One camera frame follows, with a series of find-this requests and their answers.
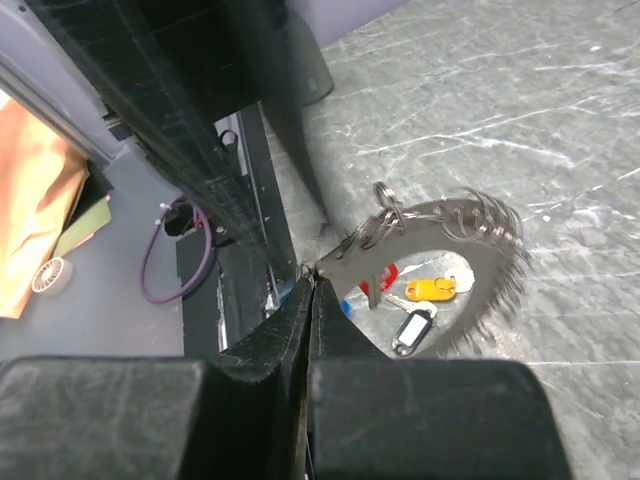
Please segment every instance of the black key tag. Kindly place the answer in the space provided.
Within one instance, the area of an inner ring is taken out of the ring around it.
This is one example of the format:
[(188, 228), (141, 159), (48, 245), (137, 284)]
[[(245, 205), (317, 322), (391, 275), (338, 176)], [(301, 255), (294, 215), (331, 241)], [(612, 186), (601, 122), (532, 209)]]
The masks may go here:
[(433, 326), (433, 315), (429, 310), (414, 310), (393, 337), (391, 348), (400, 357), (411, 355), (420, 345), (431, 327)]

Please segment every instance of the orange bag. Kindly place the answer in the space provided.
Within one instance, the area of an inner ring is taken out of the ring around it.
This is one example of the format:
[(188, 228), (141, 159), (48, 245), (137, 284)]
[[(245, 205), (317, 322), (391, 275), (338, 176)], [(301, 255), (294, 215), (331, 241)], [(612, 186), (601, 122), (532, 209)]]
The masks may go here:
[(0, 110), (0, 317), (19, 318), (87, 178), (86, 160), (14, 100)]

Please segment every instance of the green folder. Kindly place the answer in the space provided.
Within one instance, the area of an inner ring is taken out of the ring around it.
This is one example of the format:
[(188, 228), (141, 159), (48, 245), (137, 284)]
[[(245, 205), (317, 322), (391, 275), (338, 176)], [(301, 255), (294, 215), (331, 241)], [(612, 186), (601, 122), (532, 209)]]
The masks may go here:
[(65, 256), (90, 235), (109, 223), (109, 220), (111, 220), (111, 210), (109, 210), (109, 202), (107, 197), (105, 197), (83, 213), (80, 218), (62, 232), (53, 256)]

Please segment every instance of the key ring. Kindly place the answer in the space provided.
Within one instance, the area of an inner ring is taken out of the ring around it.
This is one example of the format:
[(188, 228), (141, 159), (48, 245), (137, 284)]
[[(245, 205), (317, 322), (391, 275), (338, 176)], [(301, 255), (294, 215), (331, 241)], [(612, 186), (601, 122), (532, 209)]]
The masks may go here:
[(373, 184), (373, 193), (383, 209), (394, 213), (398, 220), (397, 225), (404, 233), (406, 231), (406, 226), (404, 223), (404, 214), (402, 212), (402, 202), (398, 200), (394, 191), (387, 187), (383, 182), (376, 182)]

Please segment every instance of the blue object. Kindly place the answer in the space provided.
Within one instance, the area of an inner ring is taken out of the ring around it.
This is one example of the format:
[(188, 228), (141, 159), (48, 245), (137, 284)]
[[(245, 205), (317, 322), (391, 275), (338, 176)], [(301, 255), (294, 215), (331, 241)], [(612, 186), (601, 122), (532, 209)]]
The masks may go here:
[[(284, 302), (284, 300), (287, 298), (287, 295), (289, 295), (289, 292), (291, 291), (292, 288), (293, 286), (290, 286), (282, 290), (282, 293), (280, 294), (280, 298), (278, 299), (280, 304)], [(351, 315), (353, 314), (353, 309), (351, 308), (351, 305), (349, 305), (349, 302), (347, 302), (346, 300), (342, 300), (340, 302), (340, 307), (342, 308), (342, 313), (344, 313), (349, 320), (353, 320), (351, 318)]]

